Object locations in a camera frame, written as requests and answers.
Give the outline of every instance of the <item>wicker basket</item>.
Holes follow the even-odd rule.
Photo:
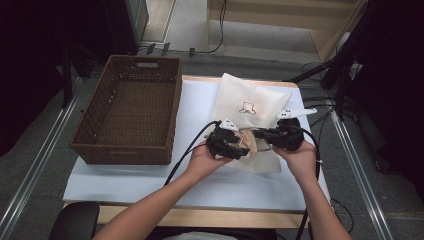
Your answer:
[[[181,87],[178,58],[111,56],[70,147],[87,164],[169,164]]]

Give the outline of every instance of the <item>forearm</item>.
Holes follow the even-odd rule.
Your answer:
[[[301,188],[305,197],[314,239],[351,239],[329,205],[318,182],[315,180],[302,183]]]
[[[182,175],[118,214],[94,239],[144,239],[195,184],[196,179]]]

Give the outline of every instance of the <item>metal rail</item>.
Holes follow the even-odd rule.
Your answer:
[[[19,216],[23,212],[26,203],[31,196],[32,191],[37,184],[41,173],[46,166],[50,154],[59,139],[63,128],[65,127],[72,110],[74,109],[75,103],[79,97],[79,93],[84,85],[85,81],[78,77],[75,81],[75,95],[72,100],[69,102],[68,106],[62,109],[53,124],[49,134],[47,135],[46,140],[40,148],[37,156],[35,157],[30,169],[28,170],[24,180],[22,181],[18,191],[13,196],[9,205],[6,208],[5,214],[3,215],[0,222],[0,239],[8,239],[12,233],[13,228],[15,227]]]
[[[330,104],[335,104],[334,101],[328,100],[328,102]],[[353,146],[352,140],[349,137],[344,123],[340,121],[339,117],[334,111],[331,113],[331,117],[333,119],[333,123],[336,127],[337,133],[339,134],[343,148],[346,152],[347,159],[352,168],[353,175],[355,176],[356,182],[358,183],[358,187],[364,199],[365,205],[367,206],[368,213],[374,224],[374,228],[376,230],[378,238],[394,239],[387,224],[383,210],[381,209],[378,199],[368,180],[368,177],[365,174],[364,169],[362,168],[362,164],[359,161],[359,157],[356,153],[356,150]]]

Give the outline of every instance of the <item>human hand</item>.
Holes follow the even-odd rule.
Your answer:
[[[184,175],[190,176],[194,181],[200,182],[207,176],[211,175],[219,167],[231,162],[229,158],[214,158],[209,152],[209,148],[201,142],[196,149],[193,150],[190,162]]]
[[[316,155],[315,147],[312,144],[304,140],[299,149],[293,152],[276,146],[272,150],[286,160],[290,172],[299,184],[311,180],[316,181]]]

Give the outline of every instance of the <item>black cable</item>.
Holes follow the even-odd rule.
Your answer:
[[[303,66],[302,66],[302,68],[301,68],[301,72],[302,72],[302,74],[303,73],[305,73],[305,71],[304,71],[304,69],[305,69],[305,67],[306,66],[308,66],[308,65],[311,65],[311,64],[314,64],[314,63],[317,63],[317,64],[319,64],[319,65],[321,65],[322,63],[320,63],[320,62],[310,62],[310,63],[305,63],[305,64],[303,64]],[[308,79],[311,79],[311,80],[314,80],[314,81],[321,81],[322,80],[322,77],[321,77],[321,72],[319,72],[319,73],[317,73],[319,76],[320,76],[320,79],[316,79],[316,78],[312,78],[312,77],[308,77]]]
[[[197,147],[191,149],[191,147],[193,147],[194,143],[197,141],[197,139],[200,137],[200,135],[211,125],[216,124],[219,125],[221,124],[221,121],[213,121],[210,122],[208,124],[206,124],[206,126],[204,126],[202,128],[202,130],[200,130],[200,132],[197,134],[197,136],[193,139],[193,141],[190,143],[190,145],[188,146],[187,150],[184,152],[184,154],[181,156],[180,160],[175,164],[175,166],[172,168],[171,173],[169,174],[168,178],[165,181],[165,184],[163,186],[168,185],[168,183],[171,181],[172,177],[174,176],[175,172],[177,171],[178,167],[180,167],[180,164],[183,162],[184,158],[187,156],[187,154],[189,154],[191,151],[193,151],[194,149],[196,149]]]
[[[180,52],[180,53],[194,53],[194,54],[210,54],[210,53],[214,53],[216,52],[222,45],[224,45],[224,51],[222,51],[221,53],[224,53],[227,50],[227,46],[224,43],[224,18],[225,18],[225,12],[227,10],[227,1],[228,0],[224,0],[224,2],[222,3],[222,7],[221,7],[221,12],[219,15],[219,25],[221,28],[221,40],[218,44],[218,46],[211,51],[185,51],[185,50],[168,50],[168,52]]]
[[[340,204],[340,206],[342,207],[342,209],[345,209],[346,212],[348,213],[348,215],[350,217],[350,221],[351,221],[352,224],[351,224],[349,230],[347,230],[347,232],[348,233],[351,233],[353,231],[353,228],[355,227],[355,222],[353,221],[353,215],[352,215],[352,213],[350,213],[349,209],[345,205],[343,205],[340,201],[338,201],[338,200],[336,200],[334,198],[331,198],[331,200],[334,201],[334,202],[336,202],[336,203],[338,203],[338,204]],[[343,222],[341,221],[340,217],[337,215],[337,211],[335,211],[335,212],[336,212],[337,218],[339,218],[340,222],[343,225]]]
[[[314,108],[314,107],[335,107],[335,104],[315,104],[311,106],[307,106],[305,108]]]
[[[316,160],[317,160],[316,163],[315,163],[315,176],[318,180],[320,169],[321,169],[321,154],[320,154],[320,151],[319,151],[318,142],[315,139],[315,137],[312,135],[312,133],[310,133],[309,131],[307,131],[303,128],[300,128],[300,127],[295,127],[295,126],[281,127],[280,126],[280,128],[295,129],[295,130],[301,131],[303,133],[306,133],[309,137],[311,137],[311,139],[312,139],[312,141],[314,142],[314,145],[315,145],[315,156],[316,156]],[[301,221],[300,226],[299,226],[299,230],[298,230],[297,235],[296,235],[296,240],[300,240],[300,238],[302,237],[302,233],[303,233],[303,230],[305,229],[307,219],[308,219],[308,209],[305,209],[305,211],[303,213],[302,221]]]
[[[317,101],[317,100],[333,100],[334,97],[308,97],[308,98],[302,98],[303,102],[308,101]]]
[[[330,116],[331,112],[333,112],[334,109],[331,109],[327,112],[326,116],[322,120],[321,128],[318,133],[318,144],[321,144],[321,136],[322,136],[322,130],[324,129],[325,121],[327,120],[328,116]]]
[[[322,120],[324,120],[326,117],[328,117],[328,115],[330,115],[330,113],[334,111],[334,108],[331,108],[330,110],[328,110],[325,114],[323,114],[321,117],[319,117],[315,122],[313,122],[312,124],[310,124],[310,127],[314,127],[317,123],[321,122]]]

